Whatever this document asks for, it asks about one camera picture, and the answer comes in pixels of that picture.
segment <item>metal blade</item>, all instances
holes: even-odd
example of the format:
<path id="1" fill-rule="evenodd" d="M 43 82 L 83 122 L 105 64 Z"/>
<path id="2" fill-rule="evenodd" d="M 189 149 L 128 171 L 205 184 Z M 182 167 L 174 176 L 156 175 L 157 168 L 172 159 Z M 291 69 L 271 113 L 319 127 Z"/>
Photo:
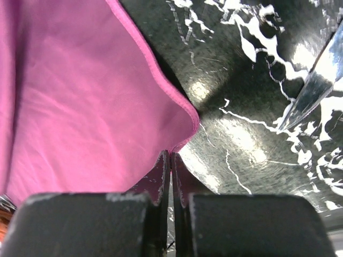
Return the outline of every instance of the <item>metal blade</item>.
<path id="1" fill-rule="evenodd" d="M 279 131 L 297 125 L 333 90 L 343 74 L 343 22 L 320 55 L 292 107 L 285 115 Z"/>

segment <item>pink cloth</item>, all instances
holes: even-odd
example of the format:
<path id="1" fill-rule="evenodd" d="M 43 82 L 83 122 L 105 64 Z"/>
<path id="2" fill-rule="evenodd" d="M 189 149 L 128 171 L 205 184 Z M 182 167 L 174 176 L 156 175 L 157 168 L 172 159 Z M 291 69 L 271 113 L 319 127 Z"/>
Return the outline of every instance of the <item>pink cloth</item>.
<path id="1" fill-rule="evenodd" d="M 0 0 L 0 193 L 122 192 L 199 118 L 117 0 Z"/>

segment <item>black and white marble pattern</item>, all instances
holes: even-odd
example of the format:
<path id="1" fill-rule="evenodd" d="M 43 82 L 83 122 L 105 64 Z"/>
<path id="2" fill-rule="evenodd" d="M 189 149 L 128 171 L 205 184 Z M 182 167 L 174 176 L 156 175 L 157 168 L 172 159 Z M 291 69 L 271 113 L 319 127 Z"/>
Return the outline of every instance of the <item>black and white marble pattern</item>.
<path id="1" fill-rule="evenodd" d="M 181 150 L 218 193 L 343 205 L 343 84 L 296 128 L 277 124 L 343 16 L 342 0 L 122 0 L 202 123 Z"/>

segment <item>white marble veining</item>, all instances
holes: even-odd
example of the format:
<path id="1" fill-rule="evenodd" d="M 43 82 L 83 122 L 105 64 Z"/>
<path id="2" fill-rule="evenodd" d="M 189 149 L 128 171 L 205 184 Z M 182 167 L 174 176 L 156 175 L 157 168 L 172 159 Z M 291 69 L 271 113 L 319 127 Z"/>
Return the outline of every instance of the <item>white marble veining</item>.
<path id="1" fill-rule="evenodd" d="M 193 24 L 198 24 L 201 28 L 202 33 L 209 31 L 210 34 L 213 34 L 213 36 L 216 35 L 213 29 L 206 26 L 204 22 L 198 18 L 197 14 L 192 9 L 191 0 L 187 0 L 187 1 L 173 0 L 172 2 L 174 3 L 174 6 L 178 8 L 184 8 L 185 10 L 189 12 L 189 17 L 185 18 L 185 21 L 184 21 L 184 23 L 188 27 L 187 33 L 184 35 L 180 29 L 178 30 L 181 35 L 182 41 L 185 44 L 188 44 L 191 36 L 197 39 L 197 35 L 195 35 L 193 32 L 193 27 L 192 27 Z M 320 33 L 323 36 L 327 36 L 328 31 L 334 31 L 334 29 L 337 27 L 337 21 L 342 17 L 343 8 L 339 8 L 339 10 L 336 12 L 336 17 L 330 17 L 327 14 L 327 11 L 325 9 L 326 6 L 329 5 L 327 1 L 325 3 L 322 3 L 321 1 L 317 1 L 317 0 L 309 0 L 309 2 L 312 3 L 315 7 L 319 7 L 322 9 L 322 14 L 323 14 L 324 19 L 326 20 L 327 28 L 321 29 Z M 290 101 L 290 104 L 287 107 L 285 107 L 285 111 L 284 111 L 284 114 L 285 114 L 287 111 L 287 108 L 290 108 L 294 99 L 292 99 L 291 97 L 288 97 L 288 95 L 284 92 L 284 82 L 286 80 L 294 80 L 297 78 L 301 78 L 303 80 L 306 79 L 309 73 L 309 70 L 312 68 L 314 61 L 317 57 L 314 55 L 314 51 L 311 49 L 309 45 L 298 44 L 294 52 L 294 57 L 291 60 L 292 62 L 285 61 L 279 56 L 278 51 L 277 51 L 278 36 L 275 35 L 272 38 L 266 38 L 260 31 L 261 20 L 267 23 L 269 26 L 274 27 L 278 31 L 278 33 L 282 33 L 285 30 L 287 30 L 287 27 L 277 25 L 278 22 L 282 21 L 282 17 L 279 16 L 277 11 L 274 9 L 273 5 L 250 6 L 250 5 L 242 4 L 240 0 L 226 0 L 226 1 L 204 0 L 204 3 L 207 5 L 215 6 L 218 9 L 218 11 L 222 13 L 221 19 L 218 20 L 218 22 L 226 26 L 238 27 L 240 31 L 240 37 L 241 37 L 241 42 L 240 42 L 241 48 L 243 52 L 245 53 L 245 55 L 253 62 L 252 68 L 254 65 L 262 65 L 262 64 L 256 63 L 256 54 L 258 52 L 263 51 L 267 53 L 268 56 L 274 57 L 274 61 L 272 63 L 269 63 L 267 60 L 266 62 L 269 68 L 269 76 L 271 77 L 271 82 L 277 83 L 280 88 L 281 94 L 287 100 Z M 250 16 L 250 20 L 248 22 L 244 22 L 241 16 L 239 15 L 240 12 L 244 12 L 245 14 L 248 14 Z M 270 21 L 267 21 L 265 19 L 266 15 L 273 15 L 274 20 L 276 21 L 276 25 L 271 23 Z M 181 27 L 180 21 L 178 19 L 177 20 L 175 19 L 175 22 L 177 23 L 178 28 L 180 28 Z M 242 27 L 245 27 L 246 29 L 248 29 L 249 33 L 255 36 L 263 45 L 263 47 L 255 48 L 254 45 L 243 36 Z M 190 51 L 190 53 L 191 53 L 191 61 L 193 65 L 196 65 L 194 61 L 194 52 Z M 286 75 L 284 79 L 281 81 L 275 79 L 271 72 L 271 67 L 275 65 L 276 62 L 279 64 L 282 64 L 286 70 Z M 295 71 L 294 65 L 299 64 L 299 63 L 303 67 L 306 67 L 307 69 Z M 338 83 L 336 83 L 336 85 L 334 86 L 334 90 L 343 91 L 343 82 L 339 81 Z M 241 116 L 239 114 L 235 114 L 232 111 L 227 110 L 227 108 L 229 108 L 229 100 L 224 99 L 224 102 L 225 103 L 223 107 L 219 108 L 223 113 L 231 114 L 235 116 L 236 118 L 242 119 L 252 124 L 263 125 L 267 130 L 269 130 L 272 133 L 277 133 L 277 134 L 280 133 L 277 127 L 278 127 L 279 122 L 282 120 L 282 117 L 278 118 L 276 121 L 273 122 L 274 126 L 267 125 L 267 123 L 263 120 L 251 120 L 247 117 Z M 314 182 L 314 179 L 318 178 L 319 180 L 322 180 L 323 182 L 325 182 L 325 184 L 334 193 L 338 195 L 343 195 L 343 189 L 341 188 L 341 186 L 343 186 L 343 183 L 340 180 L 335 180 L 328 176 L 323 176 L 322 174 L 322 170 L 325 170 L 326 173 L 330 173 L 332 169 L 343 170 L 343 161 L 339 161 L 338 164 L 333 164 L 333 161 L 337 159 L 337 156 L 341 156 L 343 154 L 342 149 L 341 148 L 332 149 L 331 154 L 322 153 L 322 144 L 321 144 L 324 141 L 332 140 L 331 137 L 329 136 L 329 131 L 326 128 L 326 124 L 333 119 L 332 114 L 334 111 L 338 111 L 343 114 L 343 97 L 329 96 L 325 98 L 324 100 L 322 100 L 319 107 L 321 111 L 321 118 L 320 118 L 319 124 L 316 123 L 314 120 L 312 120 L 305 124 L 299 124 L 296 128 L 292 129 L 291 131 L 283 131 L 282 133 L 287 134 L 288 138 L 286 140 L 292 143 L 290 150 L 294 154 L 297 155 L 298 164 L 296 165 L 301 165 L 304 168 L 304 170 L 307 171 L 307 176 L 309 178 L 309 183 L 312 189 L 303 190 L 303 193 L 306 194 L 309 191 L 319 192 Z M 210 136 L 206 132 L 204 126 L 202 126 L 202 128 L 206 134 L 208 142 L 213 147 L 215 147 L 215 145 L 211 143 Z M 320 130 L 320 135 L 318 137 L 313 136 L 313 134 L 318 130 Z M 305 136 L 305 137 L 310 137 L 312 139 L 315 139 L 313 144 L 317 148 L 317 151 L 321 153 L 320 158 L 316 157 L 318 156 L 318 154 L 314 155 L 311 150 L 305 148 L 303 142 L 301 141 L 303 137 L 300 137 L 300 136 Z M 272 161 L 274 161 L 275 163 L 283 163 L 279 160 L 272 160 Z M 316 174 L 311 172 L 312 164 L 316 166 Z"/>
<path id="2" fill-rule="evenodd" d="M 225 161 L 226 161 L 226 165 L 227 165 L 227 169 L 236 177 L 236 181 L 239 184 L 240 187 L 242 187 L 244 190 L 246 190 L 249 194 L 252 194 L 251 190 L 248 189 L 246 186 L 244 186 L 241 181 L 240 178 L 238 177 L 238 175 L 231 169 L 230 164 L 229 164 L 229 151 L 226 150 L 226 156 L 225 156 Z"/>

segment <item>black marbled surface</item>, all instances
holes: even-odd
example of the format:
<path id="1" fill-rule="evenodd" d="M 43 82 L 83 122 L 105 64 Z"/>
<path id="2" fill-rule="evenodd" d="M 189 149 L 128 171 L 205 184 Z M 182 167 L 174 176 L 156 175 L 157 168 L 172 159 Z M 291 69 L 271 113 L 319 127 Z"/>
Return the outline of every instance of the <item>black marbled surface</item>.
<path id="1" fill-rule="evenodd" d="M 297 194 L 317 211 L 343 206 L 342 86 L 295 132 L 274 131 L 290 103 L 287 96 L 297 96 L 300 75 L 311 69 L 341 19 L 342 0 L 242 0 L 236 8 L 240 1 L 121 2 L 168 79 L 199 111 L 200 130 L 180 152 L 193 174 L 219 193 Z M 260 12 L 271 7 L 273 13 Z M 264 39 L 248 30 L 252 19 Z M 274 36 L 274 45 L 266 47 Z M 279 59 L 271 54 L 275 42 Z M 299 78 L 286 74 L 287 65 L 300 71 Z M 315 142 L 324 135 L 331 139 L 320 149 Z"/>

